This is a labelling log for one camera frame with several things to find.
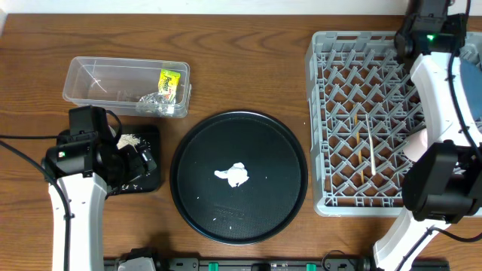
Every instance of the wooden table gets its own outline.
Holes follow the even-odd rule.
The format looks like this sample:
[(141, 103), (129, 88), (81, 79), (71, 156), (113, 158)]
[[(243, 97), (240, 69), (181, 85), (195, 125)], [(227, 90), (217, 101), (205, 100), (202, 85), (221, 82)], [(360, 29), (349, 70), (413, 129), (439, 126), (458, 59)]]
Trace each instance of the wooden table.
[[(68, 127), (75, 106), (62, 98), (75, 56), (164, 59), (189, 63), (193, 86), (182, 119), (122, 117), (161, 131), (162, 178), (182, 136), (196, 123), (228, 109), (254, 109), (286, 124), (307, 159), (310, 118), (304, 54), (322, 30), (396, 30), (402, 17), (9, 15), (0, 37), (0, 133), (53, 135)], [(482, 31), (482, 18), (469, 28)], [(9, 143), (37, 161), (53, 141)], [(18, 157), (0, 149), (0, 269), (49, 270), (52, 211), (47, 183)], [(257, 245), (222, 245), (192, 230), (177, 212), (165, 182), (156, 193), (115, 196), (105, 203), (104, 252), (118, 257), (151, 245), (166, 257), (310, 258), (331, 249), (367, 254), (394, 218), (322, 218), (311, 187), (303, 207), (281, 233)], [(482, 220), (466, 218), (450, 231), (474, 236)], [(424, 257), (446, 257), (454, 270), (480, 269), (482, 242), (437, 236)]]

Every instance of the gray plastic rack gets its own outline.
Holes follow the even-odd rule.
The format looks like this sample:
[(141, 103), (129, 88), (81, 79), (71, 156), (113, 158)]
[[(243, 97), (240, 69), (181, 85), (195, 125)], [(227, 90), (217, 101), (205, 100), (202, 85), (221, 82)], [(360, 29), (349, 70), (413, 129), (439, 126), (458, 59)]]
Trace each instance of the gray plastic rack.
[[(410, 75), (395, 61), (394, 35), (317, 32), (310, 43), (305, 72), (313, 200), (319, 215), (396, 216), (401, 211), (401, 184), (412, 166), (402, 152), (404, 139), (425, 123)], [(461, 57), (480, 68), (479, 52), (482, 34), (469, 32)], [(376, 175), (370, 170), (367, 125)]]

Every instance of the crumpled paper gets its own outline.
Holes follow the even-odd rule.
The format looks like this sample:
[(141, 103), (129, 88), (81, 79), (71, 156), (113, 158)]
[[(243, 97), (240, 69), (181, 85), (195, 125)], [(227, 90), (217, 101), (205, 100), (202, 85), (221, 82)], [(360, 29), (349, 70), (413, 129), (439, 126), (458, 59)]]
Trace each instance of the crumpled paper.
[(231, 187), (239, 187), (248, 181), (248, 171), (244, 168), (243, 163), (235, 163), (230, 169), (224, 171), (214, 171), (214, 175), (219, 178), (227, 179), (227, 183)]

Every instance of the black plate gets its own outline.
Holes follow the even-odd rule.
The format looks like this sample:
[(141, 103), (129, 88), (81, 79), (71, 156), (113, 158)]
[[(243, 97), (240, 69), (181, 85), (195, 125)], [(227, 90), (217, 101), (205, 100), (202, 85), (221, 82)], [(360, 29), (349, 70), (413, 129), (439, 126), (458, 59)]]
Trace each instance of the black plate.
[(124, 135), (134, 135), (141, 140), (141, 145), (148, 146), (152, 159), (156, 162), (156, 169), (149, 176), (142, 176), (120, 189), (119, 194), (146, 193), (159, 189), (160, 177), (160, 134), (159, 129), (153, 125), (125, 125), (122, 127)]
[[(214, 175), (241, 162), (249, 180), (231, 187)], [(293, 133), (272, 117), (230, 111), (197, 124), (171, 166), (171, 193), (187, 223), (215, 241), (243, 245), (285, 228), (307, 193), (307, 162)]]

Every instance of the clear plastic container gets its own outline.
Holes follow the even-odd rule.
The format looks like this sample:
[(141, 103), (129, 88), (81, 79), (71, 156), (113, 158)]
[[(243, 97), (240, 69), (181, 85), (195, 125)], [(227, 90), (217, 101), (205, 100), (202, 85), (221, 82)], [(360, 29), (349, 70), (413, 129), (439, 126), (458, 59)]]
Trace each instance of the clear plastic container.
[[(139, 100), (158, 91), (160, 71), (181, 74), (172, 104), (148, 104)], [(185, 117), (191, 85), (185, 62), (75, 57), (69, 67), (63, 98), (78, 106), (95, 105), (118, 115)]]

